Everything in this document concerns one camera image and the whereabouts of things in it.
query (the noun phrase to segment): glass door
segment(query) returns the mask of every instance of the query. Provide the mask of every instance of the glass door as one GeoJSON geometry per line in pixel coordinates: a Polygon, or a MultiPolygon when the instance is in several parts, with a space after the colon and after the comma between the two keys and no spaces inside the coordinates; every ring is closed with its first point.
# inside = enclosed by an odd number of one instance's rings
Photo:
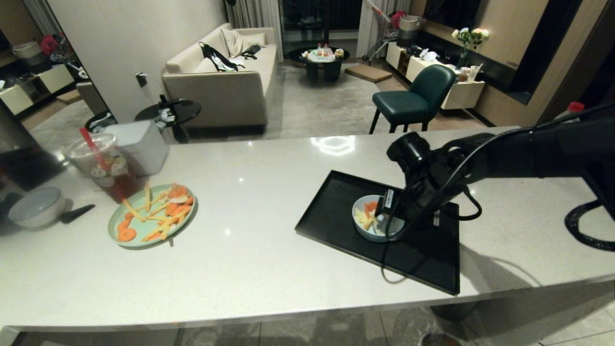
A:
{"type": "Polygon", "coordinates": [[[329,43],[356,56],[363,0],[280,0],[284,56],[329,43]]]}

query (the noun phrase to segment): chair leg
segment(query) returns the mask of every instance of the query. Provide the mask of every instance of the chair leg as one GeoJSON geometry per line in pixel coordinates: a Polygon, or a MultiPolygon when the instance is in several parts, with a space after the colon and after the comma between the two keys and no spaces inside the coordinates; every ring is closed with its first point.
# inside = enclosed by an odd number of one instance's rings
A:
{"type": "Polygon", "coordinates": [[[374,114],[374,120],[371,122],[370,135],[374,133],[374,129],[376,128],[376,123],[378,122],[379,115],[380,115],[380,110],[376,109],[376,114],[374,114]]]}

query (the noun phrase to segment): red bottle cap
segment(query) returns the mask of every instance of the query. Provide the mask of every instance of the red bottle cap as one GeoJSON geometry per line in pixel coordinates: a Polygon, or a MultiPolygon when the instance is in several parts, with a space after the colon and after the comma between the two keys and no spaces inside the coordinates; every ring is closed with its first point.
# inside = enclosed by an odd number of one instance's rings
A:
{"type": "Polygon", "coordinates": [[[585,109],[585,105],[581,102],[570,102],[568,110],[574,113],[578,113],[585,109]]]}

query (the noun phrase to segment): light green plate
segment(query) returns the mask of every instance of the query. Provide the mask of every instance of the light green plate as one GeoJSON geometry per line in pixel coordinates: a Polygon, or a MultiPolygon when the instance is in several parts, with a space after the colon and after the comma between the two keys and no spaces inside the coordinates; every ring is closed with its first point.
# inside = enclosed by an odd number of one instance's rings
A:
{"type": "MultiPolygon", "coordinates": [[[[171,184],[167,184],[167,185],[158,185],[156,187],[150,188],[151,196],[152,196],[151,198],[152,199],[156,198],[164,190],[170,189],[171,186],[172,186],[171,184]]],[[[175,232],[181,230],[181,228],[184,227],[186,222],[192,218],[192,215],[195,213],[196,209],[198,208],[198,202],[197,202],[196,196],[194,196],[194,193],[192,193],[190,189],[188,189],[188,193],[194,197],[194,204],[192,206],[192,209],[190,209],[190,211],[184,218],[184,221],[182,221],[179,225],[177,225],[175,228],[169,231],[167,235],[167,239],[169,239],[175,232]]],[[[132,195],[128,199],[128,202],[135,209],[142,207],[143,205],[145,205],[145,191],[139,191],[136,194],[132,195]]],[[[158,201],[155,204],[152,204],[150,211],[156,210],[161,205],[162,205],[162,201],[158,201]]],[[[137,231],[137,236],[135,237],[135,239],[131,241],[119,241],[117,239],[117,226],[122,221],[124,221],[124,215],[126,215],[126,213],[128,212],[129,212],[128,209],[122,204],[116,209],[116,211],[113,213],[113,216],[111,216],[111,220],[109,221],[109,237],[111,237],[113,241],[115,241],[118,245],[125,246],[125,247],[150,246],[152,244],[156,244],[156,243],[163,241],[162,239],[160,239],[160,237],[154,240],[151,240],[151,241],[141,241],[141,239],[143,239],[146,235],[150,234],[156,227],[158,227],[158,220],[145,220],[145,222],[140,222],[136,217],[132,219],[132,221],[130,222],[130,226],[129,226],[129,228],[132,228],[135,231],[137,231]]],[[[149,215],[149,213],[146,212],[145,209],[139,211],[139,214],[143,216],[149,215]]],[[[156,215],[165,216],[164,209],[158,212],[156,215]]]]}

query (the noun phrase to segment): pillow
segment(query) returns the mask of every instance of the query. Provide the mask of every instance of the pillow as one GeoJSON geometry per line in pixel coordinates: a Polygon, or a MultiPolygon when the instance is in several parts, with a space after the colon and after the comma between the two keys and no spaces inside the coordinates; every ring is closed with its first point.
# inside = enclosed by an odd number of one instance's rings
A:
{"type": "Polygon", "coordinates": [[[231,58],[236,58],[245,52],[248,48],[259,45],[265,47],[265,34],[254,34],[243,36],[235,30],[222,29],[226,47],[229,50],[231,58]]]}

